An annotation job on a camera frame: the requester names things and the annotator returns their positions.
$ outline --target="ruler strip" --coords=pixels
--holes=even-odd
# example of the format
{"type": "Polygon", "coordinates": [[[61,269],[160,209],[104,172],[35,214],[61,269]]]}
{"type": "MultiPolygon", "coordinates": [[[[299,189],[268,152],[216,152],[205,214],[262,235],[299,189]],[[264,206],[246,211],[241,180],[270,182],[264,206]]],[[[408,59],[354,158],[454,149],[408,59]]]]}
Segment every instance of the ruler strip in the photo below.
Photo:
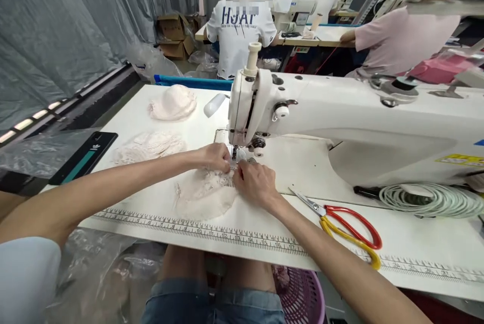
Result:
{"type": "MultiPolygon", "coordinates": [[[[261,248],[267,251],[309,257],[308,253],[297,243],[294,237],[270,235],[255,231],[210,225],[198,221],[142,214],[116,208],[108,208],[95,214],[92,218],[212,241],[261,248]]],[[[365,251],[361,249],[350,250],[362,260],[370,261],[370,257],[365,251]]],[[[447,282],[472,285],[484,284],[483,271],[393,255],[380,254],[380,259],[382,261],[381,270],[383,271],[447,282]]]]}

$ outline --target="leg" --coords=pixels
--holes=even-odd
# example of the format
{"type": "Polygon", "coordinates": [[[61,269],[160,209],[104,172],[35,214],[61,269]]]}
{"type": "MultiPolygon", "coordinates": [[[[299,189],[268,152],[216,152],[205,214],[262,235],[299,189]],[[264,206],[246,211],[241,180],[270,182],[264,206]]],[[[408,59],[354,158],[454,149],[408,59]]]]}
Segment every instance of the leg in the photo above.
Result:
{"type": "Polygon", "coordinates": [[[243,288],[275,293],[271,264],[231,257],[227,265],[224,287],[227,290],[243,288]]]}
{"type": "Polygon", "coordinates": [[[168,245],[158,280],[175,278],[195,279],[207,283],[205,253],[192,248],[168,245]]]}
{"type": "Polygon", "coordinates": [[[207,322],[210,306],[204,256],[203,251],[168,246],[141,323],[207,322]]]}
{"type": "Polygon", "coordinates": [[[215,313],[220,321],[232,324],[284,323],[271,265],[231,257],[222,292],[217,295],[215,313]]]}

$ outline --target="purple basket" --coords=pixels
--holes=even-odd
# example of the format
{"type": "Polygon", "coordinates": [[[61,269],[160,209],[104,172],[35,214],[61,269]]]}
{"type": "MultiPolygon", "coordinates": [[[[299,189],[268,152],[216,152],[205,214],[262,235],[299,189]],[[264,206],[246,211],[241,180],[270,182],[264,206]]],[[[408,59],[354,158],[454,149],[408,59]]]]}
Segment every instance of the purple basket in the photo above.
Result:
{"type": "Polygon", "coordinates": [[[278,293],[287,324],[322,324],[324,296],[314,271],[287,268],[289,287],[278,293]]]}

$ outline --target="coiled cable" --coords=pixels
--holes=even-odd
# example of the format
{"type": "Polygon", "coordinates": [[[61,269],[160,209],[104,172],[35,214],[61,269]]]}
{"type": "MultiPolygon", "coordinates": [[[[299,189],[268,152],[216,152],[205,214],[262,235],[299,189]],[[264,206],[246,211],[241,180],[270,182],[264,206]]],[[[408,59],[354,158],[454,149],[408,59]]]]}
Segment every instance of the coiled cable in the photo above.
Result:
{"type": "Polygon", "coordinates": [[[422,217],[469,218],[484,213],[484,199],[468,190],[433,184],[406,184],[424,188],[432,197],[408,193],[401,185],[389,185],[380,190],[380,200],[388,207],[422,217]]]}

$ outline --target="mobile phone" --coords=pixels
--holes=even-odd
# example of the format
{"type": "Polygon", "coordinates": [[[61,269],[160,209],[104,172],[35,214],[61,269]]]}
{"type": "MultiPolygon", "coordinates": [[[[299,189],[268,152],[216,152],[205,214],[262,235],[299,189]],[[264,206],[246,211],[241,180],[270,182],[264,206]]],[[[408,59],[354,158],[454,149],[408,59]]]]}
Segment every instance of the mobile phone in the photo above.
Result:
{"type": "Polygon", "coordinates": [[[49,179],[49,184],[62,185],[89,174],[116,138],[116,133],[93,133],[58,172],[49,179]]]}

